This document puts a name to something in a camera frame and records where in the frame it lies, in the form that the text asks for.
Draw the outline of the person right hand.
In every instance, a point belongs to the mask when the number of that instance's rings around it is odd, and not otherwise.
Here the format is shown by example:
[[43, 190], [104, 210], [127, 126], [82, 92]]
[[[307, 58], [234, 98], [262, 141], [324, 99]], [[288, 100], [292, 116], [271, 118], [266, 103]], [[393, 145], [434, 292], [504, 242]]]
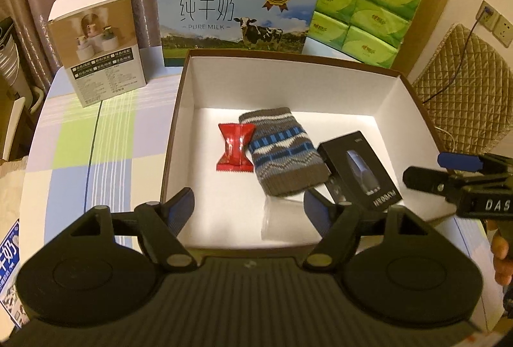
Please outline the person right hand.
[[491, 228], [496, 231], [491, 239], [495, 280], [499, 285], [508, 286], [512, 281], [513, 273], [512, 258], [509, 257], [509, 243], [495, 223], [491, 224]]

